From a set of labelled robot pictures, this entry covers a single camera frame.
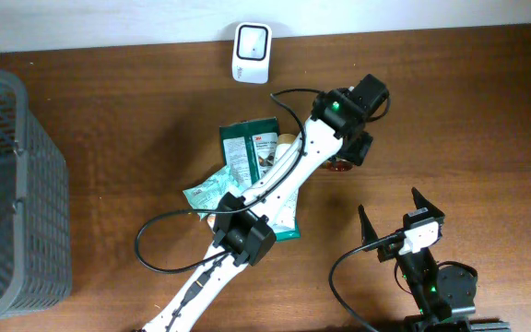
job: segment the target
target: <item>wood grain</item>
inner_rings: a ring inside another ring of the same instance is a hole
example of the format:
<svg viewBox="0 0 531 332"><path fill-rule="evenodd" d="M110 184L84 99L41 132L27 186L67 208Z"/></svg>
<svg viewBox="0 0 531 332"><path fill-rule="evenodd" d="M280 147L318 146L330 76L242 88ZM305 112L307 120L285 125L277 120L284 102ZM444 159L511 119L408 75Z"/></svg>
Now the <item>wood grain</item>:
<svg viewBox="0 0 531 332"><path fill-rule="evenodd" d="M141 327L188 275L142 268L133 240L145 219L186 207L182 190L222 165L218 127L277 116L269 99L296 87L333 89L373 73L393 96L364 165L317 171L303 186L302 238L274 246L215 300L198 331L314 331L354 326L327 285L332 263L359 243L357 206L379 234L400 227L416 186L446 213L438 260L479 273L477 318L531 330L531 25L274 40L271 80L230 77L231 42L0 54L25 83L30 108L70 169L75 288L50 311L0 321L6 331ZM313 96L285 97L302 118ZM210 231L169 220L144 240L156 264L200 257ZM350 258L340 293L368 319L415 314L375 254Z"/></svg>

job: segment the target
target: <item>basket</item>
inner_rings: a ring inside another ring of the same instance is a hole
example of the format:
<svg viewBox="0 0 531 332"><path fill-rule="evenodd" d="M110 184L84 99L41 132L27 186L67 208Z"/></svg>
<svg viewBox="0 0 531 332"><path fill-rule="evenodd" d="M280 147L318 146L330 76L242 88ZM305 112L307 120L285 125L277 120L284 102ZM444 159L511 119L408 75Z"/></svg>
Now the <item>basket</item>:
<svg viewBox="0 0 531 332"><path fill-rule="evenodd" d="M65 159L0 71L0 319L50 308L71 286Z"/></svg>

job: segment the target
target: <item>white wall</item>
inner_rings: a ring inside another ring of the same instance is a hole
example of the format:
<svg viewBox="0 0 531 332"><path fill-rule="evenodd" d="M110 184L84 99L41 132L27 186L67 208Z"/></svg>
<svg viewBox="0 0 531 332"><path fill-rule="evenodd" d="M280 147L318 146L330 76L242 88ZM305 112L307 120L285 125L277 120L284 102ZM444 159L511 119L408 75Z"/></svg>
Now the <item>white wall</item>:
<svg viewBox="0 0 531 332"><path fill-rule="evenodd" d="M531 0L0 0L0 52L531 22Z"/></svg>

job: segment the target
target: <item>white robotic arm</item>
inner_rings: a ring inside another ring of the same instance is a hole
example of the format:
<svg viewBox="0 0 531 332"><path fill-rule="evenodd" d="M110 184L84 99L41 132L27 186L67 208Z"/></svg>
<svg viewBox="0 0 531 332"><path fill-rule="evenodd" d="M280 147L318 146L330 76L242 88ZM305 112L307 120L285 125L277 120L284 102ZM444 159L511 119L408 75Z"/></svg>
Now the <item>white robotic arm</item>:
<svg viewBox="0 0 531 332"><path fill-rule="evenodd" d="M378 86L383 89L378 89L380 93L372 94L374 98L364 95L365 99L362 100L361 93L353 93L359 89L362 91ZM215 239L209 245L205 258L225 250L229 253L199 266L168 306L147 323L142 331L190 331L227 283L248 265L257 264L271 248L276 237L266 224L276 220L288 198L319 165L340 151L344 152L342 157L361 165L372 142L372 138L362 132L363 126L386 98L388 91L384 84L370 75L355 90L332 90L318 96L313 104L312 116L304 125L304 154L294 170L271 190L287 174L301 153L302 135L296 138L264 178L244 191L241 197L230 194L223 197L219 210L237 210L252 205L240 213L217 215Z"/></svg>

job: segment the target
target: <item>wire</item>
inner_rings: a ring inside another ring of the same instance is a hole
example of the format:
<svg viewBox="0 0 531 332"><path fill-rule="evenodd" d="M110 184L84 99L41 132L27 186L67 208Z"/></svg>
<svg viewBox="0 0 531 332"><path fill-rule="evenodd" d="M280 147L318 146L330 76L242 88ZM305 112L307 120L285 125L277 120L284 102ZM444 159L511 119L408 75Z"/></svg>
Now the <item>wire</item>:
<svg viewBox="0 0 531 332"><path fill-rule="evenodd" d="M150 269L150 270L152 270L154 272L163 273L163 274L183 273L185 271L189 271L189 270L191 270L191 269L193 269L195 267L198 267L198 266L200 266L200 265L202 265L202 264L204 264L206 262L209 262L209 261L211 261L211 260L213 260L215 258L218 258L218 257L220 257L222 255L225 255L225 254L227 254L229 252L229 251L224 251L222 253L219 253L219 254L216 254L216 255L212 255L212 256L210 256L210 257L208 257L206 259L203 259L201 261L195 262L192 265L189 265L187 267L161 268L161 267L155 267L155 266L151 265L147 260L145 260L145 258L143 258L143 256L140 254L139 245L140 245L140 239L143 236L143 233L148 229L148 227L150 227L151 225L153 225L154 223L156 223L156 222L158 222L160 220L167 219L167 218L174 217L174 216L179 216L179 215L184 215L184 214L194 214L194 213L233 214L233 213L243 212L245 210L253 208L257 204L262 202L264 199L266 199L267 196L269 196L274 190L276 190L276 188L278 188L284 182L284 180L286 180L290 176L290 174L294 171L294 169L296 169L296 166L299 164L299 162L301 161L302 156L304 155L304 148L306 146L306 131L304 130L304 125L302 124L302 121L301 121L301 119L299 119L298 115L296 115L296 113L287 104L285 104L284 102L280 101L277 98L277 96L279 96L281 94L284 94L284 93L289 93L289 92L321 93L322 91L321 90L317 90L317 89L285 89L285 90L281 90L281 91L276 92L276 93L271 93L269 95L269 97L272 99L272 101L274 101L278 106L282 107L283 109L288 111L288 113L290 113L290 115L292 116L292 118L294 118L294 120L296 121L296 124L298 125L298 127L299 127L299 129L301 131L301 140L302 140L302 142L301 142L301 152L298 154L296 160L292 163L292 165L289 167L289 169L269 189L267 189L263 194L258 196L252 203L249 203L245 207L242 207L242 208L239 208L239 209L236 209L236 210L232 210L232 211L220 211L220 210L217 210L217 209L206 209L206 208L180 209L180 210L175 210L175 211L172 211L172 212L167 212L167 213L160 214L160 215L148 220L147 222L145 222L145 224L140 228L140 230L138 230L138 233L136 234L136 237L135 237L135 255L136 255L136 259L138 259L138 261L144 267L146 267L146 268L148 268L148 269Z"/></svg>
<svg viewBox="0 0 531 332"><path fill-rule="evenodd" d="M440 264L438 264L438 268L443 267L443 266L461 267L465 269L466 271L468 271L468 273L470 273L473 277L475 278L478 277L478 272L475 270L475 268L468 266L466 264L462 264L462 263L454 262L454 261L445 261L445 262L441 262Z"/></svg>
<svg viewBox="0 0 531 332"><path fill-rule="evenodd" d="M369 117L368 120L366 120L366 122L370 123L370 122L378 121L378 120L384 118L384 116L388 113L388 110L390 110L390 108L391 108L391 96L388 96L388 97L386 97L386 106L384 106L383 113L378 115L378 116Z"/></svg>
<svg viewBox="0 0 531 332"><path fill-rule="evenodd" d="M341 305L343 305L343 307L348 311L348 313L351 314L354 318L356 318L356 320L358 322L360 322L360 324L362 324L366 328L366 330L369 331L369 332L378 332L378 330L375 329L374 327L372 327L370 325L370 323L368 323L364 318L362 318L353 309L351 309L351 307L341 298L341 296L339 295L339 293L336 290L336 287L333 284L333 274L335 273L336 268L339 265L339 263L341 263L344 259L350 257L351 255L359 253L360 251L366 250L366 249L372 247L374 244L375 243L368 243L368 244L365 244L363 246L359 246L359 247L357 247L355 249L352 249L352 250L346 252L345 254L343 254L341 257L339 257L337 259L337 261L331 267L331 271L329 272L329 287L331 288L331 291L333 292L333 295L335 295L336 299L339 301L339 303L341 303Z"/></svg>
<svg viewBox="0 0 531 332"><path fill-rule="evenodd" d="M413 294L411 294L410 291L404 289L403 286L401 286L401 283L398 281L398 277L396 276L396 271L397 270L398 270L398 262L395 263L395 281L396 281L396 284L398 285L398 288L400 288L401 290L403 290L405 293L407 293L409 295L413 295Z"/></svg>

